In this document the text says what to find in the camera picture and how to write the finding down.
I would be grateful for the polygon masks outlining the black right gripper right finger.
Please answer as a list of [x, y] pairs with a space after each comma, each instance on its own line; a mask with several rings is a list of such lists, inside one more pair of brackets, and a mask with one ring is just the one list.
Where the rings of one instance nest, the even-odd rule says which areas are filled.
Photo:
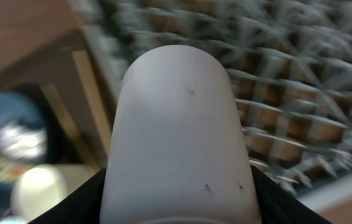
[[331, 224], [251, 166], [263, 224]]

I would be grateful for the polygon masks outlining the white tissue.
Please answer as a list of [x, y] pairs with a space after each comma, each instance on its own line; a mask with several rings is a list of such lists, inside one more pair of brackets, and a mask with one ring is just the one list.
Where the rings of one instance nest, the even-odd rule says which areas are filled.
[[41, 162], [47, 152], [46, 128], [11, 122], [0, 128], [0, 155], [15, 161]]

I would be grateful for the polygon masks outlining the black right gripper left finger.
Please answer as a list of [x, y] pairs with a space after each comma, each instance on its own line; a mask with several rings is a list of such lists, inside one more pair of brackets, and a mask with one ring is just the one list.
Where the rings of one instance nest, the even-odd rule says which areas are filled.
[[99, 224], [106, 169], [29, 224]]

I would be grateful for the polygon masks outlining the light blue small bowl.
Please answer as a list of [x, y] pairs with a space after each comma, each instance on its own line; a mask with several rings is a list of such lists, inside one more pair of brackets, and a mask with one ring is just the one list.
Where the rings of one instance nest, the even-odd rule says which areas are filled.
[[86, 164], [41, 164], [23, 173], [14, 184], [10, 210], [0, 224], [25, 224], [44, 214], [99, 169]]

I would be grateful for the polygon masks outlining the wooden chopstick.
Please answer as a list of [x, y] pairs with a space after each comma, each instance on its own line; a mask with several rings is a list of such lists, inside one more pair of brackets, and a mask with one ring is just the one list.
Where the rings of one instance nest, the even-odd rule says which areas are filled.
[[79, 159], [93, 171], [97, 172], [100, 170], [95, 157], [90, 151], [89, 145], [87, 145], [86, 141], [83, 139], [80, 130], [73, 120], [72, 115], [60, 96], [55, 84], [49, 83], [41, 85], [40, 90], [54, 112], [54, 115], [67, 139], [72, 143]]
[[73, 51], [72, 57], [78, 71], [78, 76], [81, 81], [83, 91], [85, 92], [87, 102], [93, 115], [101, 143], [104, 147], [104, 151], [108, 153], [111, 145], [111, 128], [105, 112], [90, 57], [88, 52], [85, 50]]

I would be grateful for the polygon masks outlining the pale pink cup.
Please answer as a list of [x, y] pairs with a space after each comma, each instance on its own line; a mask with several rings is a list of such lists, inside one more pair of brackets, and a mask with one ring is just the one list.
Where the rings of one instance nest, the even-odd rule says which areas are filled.
[[260, 223], [231, 82], [184, 45], [128, 68], [114, 120], [101, 223]]

